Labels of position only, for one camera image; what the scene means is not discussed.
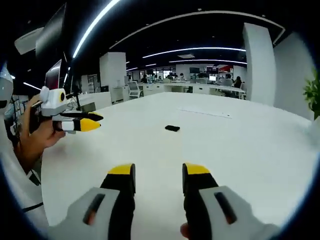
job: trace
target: black phone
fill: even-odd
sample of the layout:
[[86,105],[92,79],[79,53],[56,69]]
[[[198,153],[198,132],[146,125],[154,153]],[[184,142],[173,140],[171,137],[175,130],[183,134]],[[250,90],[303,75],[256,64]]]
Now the black phone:
[[168,126],[165,127],[165,129],[167,129],[169,131],[178,132],[180,130],[180,127],[179,126],[168,125]]

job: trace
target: green leaves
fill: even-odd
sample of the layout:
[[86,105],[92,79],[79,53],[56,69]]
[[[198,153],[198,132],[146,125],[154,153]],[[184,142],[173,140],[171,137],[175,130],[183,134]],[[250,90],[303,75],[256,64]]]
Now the green leaves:
[[309,108],[312,111],[316,111],[320,109],[320,81],[315,68],[312,68],[312,74],[314,80],[305,79],[306,86],[303,88],[303,95],[308,102]]

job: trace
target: white chair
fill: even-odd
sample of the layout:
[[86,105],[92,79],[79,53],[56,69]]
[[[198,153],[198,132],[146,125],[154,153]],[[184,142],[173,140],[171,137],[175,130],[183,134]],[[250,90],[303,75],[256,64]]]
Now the white chair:
[[233,82],[232,82],[231,78],[223,78],[221,85],[222,85],[222,86],[229,86],[229,87],[231,87],[231,86],[232,86],[232,83],[233,83]]
[[239,99],[246,100],[247,96],[247,85],[243,82],[240,85],[240,89],[245,91],[245,93],[239,92]]
[[138,83],[136,81],[129,81],[129,97],[140,98],[143,91],[140,90]]

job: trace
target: table surface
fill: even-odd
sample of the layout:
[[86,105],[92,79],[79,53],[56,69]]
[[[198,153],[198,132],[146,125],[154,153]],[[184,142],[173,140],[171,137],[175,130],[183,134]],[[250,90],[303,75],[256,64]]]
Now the table surface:
[[112,167],[135,163],[132,239],[184,239],[185,162],[206,166],[258,219],[281,226],[302,201],[317,164],[306,134],[311,122],[259,103],[164,92],[97,112],[104,116],[99,129],[68,134],[43,153],[42,197],[51,226]]
[[[215,85],[215,84],[201,84],[201,83],[190,83],[190,82],[170,82],[170,83],[156,83],[156,84],[162,84],[164,86],[176,86],[176,87],[209,87],[211,89],[219,89],[224,91],[232,91],[232,92],[238,92],[238,93],[246,93],[244,90],[233,87],[233,86],[221,86],[221,85]],[[152,84],[148,83],[139,83],[139,86],[150,86]]]

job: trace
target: ceiling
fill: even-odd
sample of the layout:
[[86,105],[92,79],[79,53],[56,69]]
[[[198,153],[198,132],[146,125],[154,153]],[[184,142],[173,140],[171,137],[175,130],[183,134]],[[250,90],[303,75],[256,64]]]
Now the ceiling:
[[[63,35],[64,52],[71,62],[72,55],[86,29],[110,0],[70,0],[67,1],[65,31]],[[7,25],[8,38],[1,51],[7,59],[8,70],[14,80],[14,93],[33,95],[39,91],[22,84],[30,83],[38,88],[44,83],[43,71],[37,66],[35,51],[20,55],[14,46],[19,37],[45,26],[54,13],[65,3],[63,0],[42,1],[29,0],[12,3],[15,14]],[[72,71],[76,76],[97,74],[99,57],[111,52],[126,52],[130,61],[127,67],[145,68],[145,65],[157,64],[157,67],[170,65],[169,61],[182,60],[178,55],[193,54],[195,59],[220,59],[245,62],[245,52],[233,50],[189,50],[157,55],[148,58],[143,56],[164,51],[197,48],[227,47],[244,49],[242,37],[245,22],[268,28],[271,40],[274,41],[282,28],[263,19],[271,20],[286,28],[277,44],[287,36],[294,22],[290,13],[279,1],[233,1],[216,2],[197,0],[120,0],[95,26],[84,42],[77,57],[72,60]],[[184,17],[180,15],[207,11],[234,11],[260,17],[226,13],[197,14]],[[154,26],[158,21],[176,17]],[[119,42],[131,33],[146,29]]]

